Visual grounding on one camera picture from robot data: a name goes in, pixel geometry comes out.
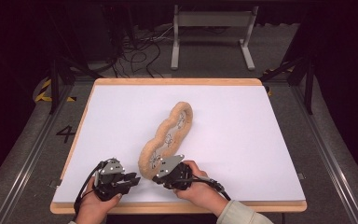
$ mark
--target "beige foam object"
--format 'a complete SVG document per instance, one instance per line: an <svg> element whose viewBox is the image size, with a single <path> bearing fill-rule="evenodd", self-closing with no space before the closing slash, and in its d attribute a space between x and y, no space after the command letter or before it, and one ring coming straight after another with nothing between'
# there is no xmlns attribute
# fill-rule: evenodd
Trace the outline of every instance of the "beige foam object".
<svg viewBox="0 0 358 224"><path fill-rule="evenodd" d="M160 159L173 156L191 128L193 110L187 102L179 102L172 109L142 149L138 160L139 171L146 179L152 179L159 171Z"/></svg>

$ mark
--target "sleeve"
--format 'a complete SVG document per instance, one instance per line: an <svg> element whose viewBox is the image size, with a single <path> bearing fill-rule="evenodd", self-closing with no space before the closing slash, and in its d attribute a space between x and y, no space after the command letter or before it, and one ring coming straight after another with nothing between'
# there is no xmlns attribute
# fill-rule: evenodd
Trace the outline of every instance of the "sleeve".
<svg viewBox="0 0 358 224"><path fill-rule="evenodd" d="M217 219L217 224L272 224L265 216L237 201L230 201Z"/></svg>

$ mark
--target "dark background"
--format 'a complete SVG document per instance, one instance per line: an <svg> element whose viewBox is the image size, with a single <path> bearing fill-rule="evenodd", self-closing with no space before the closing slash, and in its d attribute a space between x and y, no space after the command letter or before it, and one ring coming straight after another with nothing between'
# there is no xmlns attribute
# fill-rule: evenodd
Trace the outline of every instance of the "dark background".
<svg viewBox="0 0 358 224"><path fill-rule="evenodd" d="M132 25L153 29L172 22L172 10L164 8L120 6L111 7L111 13L116 13L121 19L129 16ZM304 7L261 7L256 23L301 22L308 15L306 11ZM34 109L34 88L48 75L51 60L64 55L85 63L89 57L82 51L84 43L79 43L81 41L76 38L76 28L68 22L65 7L53 7L51 13L59 20L59 27L51 22L51 15L43 7L30 1L0 4L0 165ZM315 75L333 120L358 163L358 3L356 7L325 7L313 11L315 15L319 16L319 23L324 23L324 20L332 22L326 23L326 34L318 33L323 41L314 60ZM113 20L110 36L103 38L112 40L113 34L113 39L117 40L107 46L114 58L120 52L118 40L128 24L118 18ZM296 37L297 41L288 53L289 59L303 54L310 47L315 37L313 28L304 27L303 35Z"/></svg>

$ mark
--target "hand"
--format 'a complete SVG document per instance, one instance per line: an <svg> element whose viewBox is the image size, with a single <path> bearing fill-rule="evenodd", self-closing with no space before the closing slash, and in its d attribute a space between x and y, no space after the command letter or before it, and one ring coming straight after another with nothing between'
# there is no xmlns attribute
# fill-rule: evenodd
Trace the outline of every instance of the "hand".
<svg viewBox="0 0 358 224"><path fill-rule="evenodd" d="M106 217L107 212L115 207L121 199L122 195L118 194L111 200L102 202L92 191L94 178L95 177L92 177L89 180L86 191L83 193L83 199L80 204L79 214L76 218L76 224L100 224Z"/></svg>
<svg viewBox="0 0 358 224"><path fill-rule="evenodd" d="M194 161L183 161L183 163L190 166L193 175L208 176L204 171L199 169ZM228 200L205 183L193 182L190 188L186 190L174 189L173 193L175 193L178 198L189 200L196 206L213 212L217 217L222 214L228 204Z"/></svg>

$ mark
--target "white board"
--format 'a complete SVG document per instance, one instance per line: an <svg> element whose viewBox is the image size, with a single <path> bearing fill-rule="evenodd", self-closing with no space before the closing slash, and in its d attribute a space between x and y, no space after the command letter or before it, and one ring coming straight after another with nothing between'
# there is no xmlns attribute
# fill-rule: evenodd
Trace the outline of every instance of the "white board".
<svg viewBox="0 0 358 224"><path fill-rule="evenodd" d="M145 143L180 101L194 118L177 154L194 160L237 201L304 201L305 196L263 86L96 85L53 203L73 203L99 161L117 158L139 174ZM146 179L122 202L179 202Z"/></svg>

